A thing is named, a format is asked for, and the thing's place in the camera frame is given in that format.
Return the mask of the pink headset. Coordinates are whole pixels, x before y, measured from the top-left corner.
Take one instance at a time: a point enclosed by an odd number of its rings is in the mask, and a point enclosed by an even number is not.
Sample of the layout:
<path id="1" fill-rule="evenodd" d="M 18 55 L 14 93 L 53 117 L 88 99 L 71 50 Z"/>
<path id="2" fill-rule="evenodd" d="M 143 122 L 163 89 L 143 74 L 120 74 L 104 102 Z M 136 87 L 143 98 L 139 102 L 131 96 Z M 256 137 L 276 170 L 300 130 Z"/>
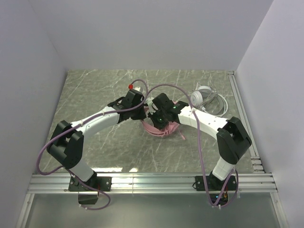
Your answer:
<path id="1" fill-rule="evenodd" d="M 147 98 L 147 100 L 144 103 L 144 111 L 146 114 L 153 114 L 155 112 L 155 109 L 153 107 L 153 103 L 152 103 L 153 97 L 149 97 Z M 149 123 L 145 122 L 144 120 L 141 120 L 142 126 L 145 129 L 145 131 L 147 133 L 149 133 L 152 136 L 156 136 L 156 137 L 164 137 L 164 136 L 169 136 L 171 134 L 173 134 L 174 132 L 178 131 L 181 138 L 183 140 L 186 140 L 186 138 L 184 137 L 184 135 L 180 132 L 179 130 L 179 124 L 175 123 L 175 122 L 169 122 L 164 129 L 157 129 L 156 127 L 150 125 Z"/>

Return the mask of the white headset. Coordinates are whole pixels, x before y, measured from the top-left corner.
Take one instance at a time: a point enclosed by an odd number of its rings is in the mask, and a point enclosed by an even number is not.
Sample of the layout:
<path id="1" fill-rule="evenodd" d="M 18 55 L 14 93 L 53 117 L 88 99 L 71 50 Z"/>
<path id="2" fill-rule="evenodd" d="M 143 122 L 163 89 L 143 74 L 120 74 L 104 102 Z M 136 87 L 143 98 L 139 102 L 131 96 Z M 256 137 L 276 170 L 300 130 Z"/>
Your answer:
<path id="1" fill-rule="evenodd" d="M 207 107 L 211 105 L 215 100 L 217 100 L 219 105 L 219 110 L 209 112 Z M 214 88 L 201 85 L 200 82 L 196 84 L 195 90 L 193 90 L 192 94 L 190 95 L 190 101 L 192 105 L 207 114 L 213 115 L 215 117 L 223 117 L 228 111 L 228 102 L 224 96 L 219 94 Z"/>

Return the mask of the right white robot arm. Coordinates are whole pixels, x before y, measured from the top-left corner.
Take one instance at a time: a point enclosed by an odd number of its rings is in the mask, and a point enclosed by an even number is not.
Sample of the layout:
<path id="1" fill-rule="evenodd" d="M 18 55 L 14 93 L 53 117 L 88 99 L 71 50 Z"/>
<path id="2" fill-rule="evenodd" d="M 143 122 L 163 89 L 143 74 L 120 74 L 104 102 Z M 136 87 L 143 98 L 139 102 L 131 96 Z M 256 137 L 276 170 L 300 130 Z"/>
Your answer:
<path id="1" fill-rule="evenodd" d="M 146 106 L 148 117 L 159 130 L 163 130 L 169 123 L 178 123 L 194 127 L 217 140 L 220 158 L 210 174 L 213 181 L 225 181 L 252 145 L 241 120 L 234 116 L 230 119 L 216 117 L 192 108 L 186 102 L 175 103 L 164 93 L 149 98 Z"/>

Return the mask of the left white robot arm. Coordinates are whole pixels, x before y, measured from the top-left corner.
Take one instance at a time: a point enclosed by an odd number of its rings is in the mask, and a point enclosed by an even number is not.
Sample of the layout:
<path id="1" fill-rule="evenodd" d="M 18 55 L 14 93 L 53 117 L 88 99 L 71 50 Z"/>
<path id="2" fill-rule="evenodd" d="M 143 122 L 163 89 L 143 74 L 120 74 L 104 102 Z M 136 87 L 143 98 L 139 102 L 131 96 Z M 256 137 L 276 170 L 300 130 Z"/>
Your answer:
<path id="1" fill-rule="evenodd" d="M 98 112 L 101 115 L 95 119 L 90 116 L 72 123 L 66 121 L 58 123 L 52 138 L 72 129 L 80 123 L 83 123 L 83 125 L 56 139 L 47 147 L 47 152 L 65 169 L 70 170 L 76 175 L 84 184 L 97 188 L 97 174 L 83 159 L 84 144 L 87 139 L 110 126 L 117 125 L 128 119 L 143 120 L 146 118 L 143 105 L 127 112 L 117 113 L 120 110 L 133 108 L 144 100 L 140 89 L 140 87 L 130 89 L 126 96 L 109 103 L 108 106 Z"/>

